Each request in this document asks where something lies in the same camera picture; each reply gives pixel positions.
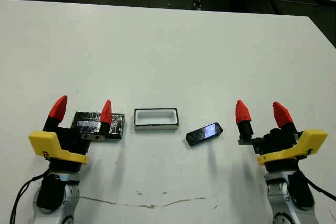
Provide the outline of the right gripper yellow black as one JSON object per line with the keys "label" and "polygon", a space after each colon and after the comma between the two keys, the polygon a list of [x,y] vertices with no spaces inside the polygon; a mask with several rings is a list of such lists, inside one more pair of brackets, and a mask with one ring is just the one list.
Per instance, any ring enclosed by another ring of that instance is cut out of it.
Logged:
{"label": "right gripper yellow black", "polygon": [[[298,132],[286,107],[279,102],[272,107],[280,129],[272,129],[263,137],[240,138],[238,144],[253,146],[257,163],[268,172],[297,170],[298,161],[317,153],[328,134],[322,130]],[[235,117],[240,136],[252,136],[251,117],[242,100],[236,103]]]}

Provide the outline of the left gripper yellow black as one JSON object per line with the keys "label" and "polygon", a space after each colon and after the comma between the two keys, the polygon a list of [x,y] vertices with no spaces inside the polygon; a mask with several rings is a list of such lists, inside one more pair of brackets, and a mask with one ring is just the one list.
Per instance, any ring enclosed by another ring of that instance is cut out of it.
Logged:
{"label": "left gripper yellow black", "polygon": [[61,96],[51,108],[43,131],[34,131],[29,141],[38,156],[49,161],[51,171],[77,173],[89,163],[86,155],[91,142],[103,142],[108,138],[112,124],[112,105],[107,100],[100,115],[100,134],[83,133],[78,129],[62,128],[68,97]]}

